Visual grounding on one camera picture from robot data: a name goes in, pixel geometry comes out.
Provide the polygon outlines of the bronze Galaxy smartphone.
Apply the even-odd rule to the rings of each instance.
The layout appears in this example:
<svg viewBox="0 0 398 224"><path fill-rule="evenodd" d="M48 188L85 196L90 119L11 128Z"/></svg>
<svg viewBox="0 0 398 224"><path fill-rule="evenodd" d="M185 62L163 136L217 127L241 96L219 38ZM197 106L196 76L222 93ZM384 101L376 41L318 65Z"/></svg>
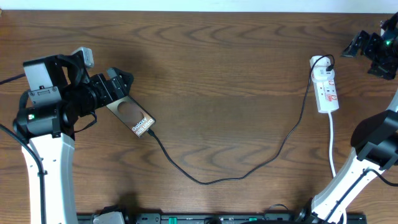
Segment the bronze Galaxy smartphone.
<svg viewBox="0 0 398 224"><path fill-rule="evenodd" d="M139 138L155 125L155 118L131 96L125 96L106 107Z"/></svg>

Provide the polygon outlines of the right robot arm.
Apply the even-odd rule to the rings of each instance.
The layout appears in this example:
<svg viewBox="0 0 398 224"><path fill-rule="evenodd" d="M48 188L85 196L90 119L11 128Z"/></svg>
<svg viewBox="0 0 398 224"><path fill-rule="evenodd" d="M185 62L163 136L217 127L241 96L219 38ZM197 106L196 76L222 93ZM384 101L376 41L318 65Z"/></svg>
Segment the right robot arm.
<svg viewBox="0 0 398 224"><path fill-rule="evenodd" d="M357 33L343 57L370 59L368 73L385 80L397 75L397 15L381 23L380 34ZM296 216L296 223L340 223L347 206L375 177L397 165L397 97L387 109L362 120L351 137L351 152L343 167Z"/></svg>

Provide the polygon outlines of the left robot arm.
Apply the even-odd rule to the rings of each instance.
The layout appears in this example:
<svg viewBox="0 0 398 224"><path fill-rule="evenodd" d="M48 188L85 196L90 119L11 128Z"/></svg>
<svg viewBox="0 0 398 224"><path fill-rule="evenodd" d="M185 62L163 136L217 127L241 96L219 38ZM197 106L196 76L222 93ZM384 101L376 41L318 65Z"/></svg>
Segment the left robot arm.
<svg viewBox="0 0 398 224"><path fill-rule="evenodd" d="M89 76L83 52L24 62L30 89L13 122L29 177L31 223L77 223L73 189L74 125L129 94L132 74L111 67Z"/></svg>

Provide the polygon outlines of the white power strip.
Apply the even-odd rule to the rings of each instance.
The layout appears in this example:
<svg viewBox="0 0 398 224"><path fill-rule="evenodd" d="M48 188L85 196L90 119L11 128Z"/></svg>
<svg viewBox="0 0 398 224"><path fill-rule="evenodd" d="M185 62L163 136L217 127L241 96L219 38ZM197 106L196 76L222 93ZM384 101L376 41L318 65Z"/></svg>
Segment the white power strip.
<svg viewBox="0 0 398 224"><path fill-rule="evenodd" d="M336 111L339 104L334 81L334 64L327 56L316 55L310 59L310 66L318 112L327 114Z"/></svg>

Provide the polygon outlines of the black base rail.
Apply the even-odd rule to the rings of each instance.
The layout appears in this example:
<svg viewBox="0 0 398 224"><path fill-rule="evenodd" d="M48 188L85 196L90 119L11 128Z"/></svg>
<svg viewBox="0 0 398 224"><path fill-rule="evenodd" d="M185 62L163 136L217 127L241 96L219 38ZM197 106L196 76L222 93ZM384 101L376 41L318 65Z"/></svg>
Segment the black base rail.
<svg viewBox="0 0 398 224"><path fill-rule="evenodd" d="M366 215L348 215L348 224L367 224ZM77 215L78 223L106 223L105 218L100 218L99 215ZM166 214L159 213L142 213L136 215L134 218L127 218L124 223L137 224L205 224L205 223L223 223L223 224L237 224L246 222L265 222L265 223L287 223L293 222L293 214L290 212L268 212L265 215L260 213L249 215L181 215L181 214Z"/></svg>

